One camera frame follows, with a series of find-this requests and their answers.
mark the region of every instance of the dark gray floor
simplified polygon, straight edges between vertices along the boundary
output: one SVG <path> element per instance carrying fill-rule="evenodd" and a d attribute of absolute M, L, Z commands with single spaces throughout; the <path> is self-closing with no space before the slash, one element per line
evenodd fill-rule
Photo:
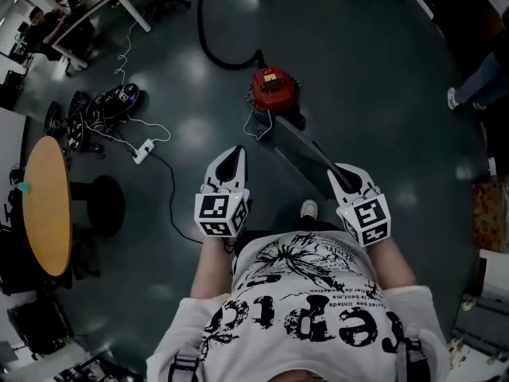
<path fill-rule="evenodd" d="M 135 27 L 126 66 L 126 80 L 148 96 L 137 115 L 173 133 L 155 152 L 175 169 L 175 221 L 199 236 L 192 212 L 204 171 L 220 152 L 241 144 L 254 199 L 247 226 L 285 231 L 316 190 L 243 134 L 253 69 L 226 71 L 205 57 L 192 1 L 190 10 L 169 10 L 149 34 Z M 333 161 L 366 169 L 383 189 L 394 238 L 431 288 L 449 333 L 475 261 L 470 187 L 486 160 L 472 120 L 446 107 L 447 87 L 460 75 L 433 23 L 414 0 L 208 0 L 206 6 L 213 51 L 243 60 L 263 48 L 269 64 L 301 82 L 305 133 Z M 94 94 L 120 82 L 113 71 L 132 19 L 122 10 L 102 19 L 100 28 L 119 47 L 71 79 L 57 78 L 55 64 L 40 63 L 17 111 L 41 121 L 52 100 L 67 106 L 77 89 Z M 33 124 L 30 142 L 40 129 Z M 135 146 L 165 137 L 140 123 L 121 129 Z M 153 158 L 137 166 L 122 145 L 104 143 L 105 160 L 73 158 L 71 179 L 115 177 L 125 193 L 125 222 L 116 237 L 99 243 L 101 278 L 59 290 L 58 297 L 88 347 L 109 347 L 118 361 L 143 371 L 189 291 L 200 247 L 169 224 L 169 171 Z"/>

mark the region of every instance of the white graphic t-shirt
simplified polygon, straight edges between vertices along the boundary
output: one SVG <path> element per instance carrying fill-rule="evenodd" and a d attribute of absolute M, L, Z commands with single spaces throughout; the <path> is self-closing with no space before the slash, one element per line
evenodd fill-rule
<path fill-rule="evenodd" d="M 416 311 L 433 318 L 419 325 L 419 316 L 417 323 L 412 313 L 407 316 L 408 296 L 403 304 L 400 296 L 396 306 L 406 307 L 402 314 L 407 324 L 431 329 L 428 345 L 437 348 L 431 349 L 429 364 L 432 375 L 439 375 L 446 362 L 436 359 L 446 354 L 441 351 L 443 337 L 429 291 L 416 288 L 410 293 L 420 294 L 423 304 Z M 425 303 L 424 295 L 429 295 Z M 148 360 L 148 377 L 167 380 L 174 347 L 187 339 L 200 358 L 200 378 L 206 382 L 263 382 L 292 369 L 314 372 L 330 382 L 394 381 L 398 343 L 405 331 L 389 299 L 377 286 L 369 258 L 348 234 L 269 236 L 244 248 L 235 264 L 231 294 L 216 299 L 216 307 L 212 301 L 198 307 L 200 320 L 189 317 L 193 303 L 184 305 L 187 317 L 179 320 L 181 304 L 172 327 Z M 178 326 L 176 336 L 172 332 L 176 322 L 186 323 L 181 331 L 187 327 L 193 338 L 183 337 Z"/>

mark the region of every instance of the white power strip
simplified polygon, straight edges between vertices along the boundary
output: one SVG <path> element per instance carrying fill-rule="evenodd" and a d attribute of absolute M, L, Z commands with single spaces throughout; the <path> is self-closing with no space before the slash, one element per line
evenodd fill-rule
<path fill-rule="evenodd" d="M 154 149 L 155 145 L 153 141 L 149 138 L 142 144 L 142 146 L 136 151 L 136 157 L 133 157 L 133 160 L 136 164 L 142 164 L 142 161 L 145 160 L 146 156 Z"/>

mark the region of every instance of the white shoe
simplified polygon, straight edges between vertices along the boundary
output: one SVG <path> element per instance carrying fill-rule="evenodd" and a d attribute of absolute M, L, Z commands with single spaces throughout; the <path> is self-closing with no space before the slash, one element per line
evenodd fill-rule
<path fill-rule="evenodd" d="M 477 111 L 485 111 L 486 110 L 486 107 L 481 105 L 479 102 L 474 102 L 472 103 L 472 106 L 474 107 L 474 109 L 476 109 Z"/>
<path fill-rule="evenodd" d="M 305 200 L 301 206 L 301 218 L 311 216 L 314 220 L 318 218 L 318 204 L 313 200 Z"/>
<path fill-rule="evenodd" d="M 447 105 L 451 111 L 456 109 L 456 106 L 459 105 L 459 103 L 456 101 L 456 89 L 454 88 L 449 88 L 447 91 Z"/>

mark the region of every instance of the black hose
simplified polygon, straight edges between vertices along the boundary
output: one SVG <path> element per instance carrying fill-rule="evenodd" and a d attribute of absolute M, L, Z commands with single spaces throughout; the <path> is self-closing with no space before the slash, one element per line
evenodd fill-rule
<path fill-rule="evenodd" d="M 259 68 L 265 68 L 266 64 L 263 60 L 263 53 L 261 49 L 257 49 L 254 55 L 249 59 L 241 62 L 239 64 L 229 64 L 220 60 L 213 53 L 211 53 L 210 49 L 208 49 L 207 41 L 205 40 L 205 32 L 204 32 L 204 13 L 203 13 L 204 0 L 198 0 L 198 36 L 200 38 L 201 48 L 204 50 L 205 55 L 216 65 L 219 65 L 221 68 L 225 69 L 245 69 L 253 66 L 253 64 L 257 61 Z"/>

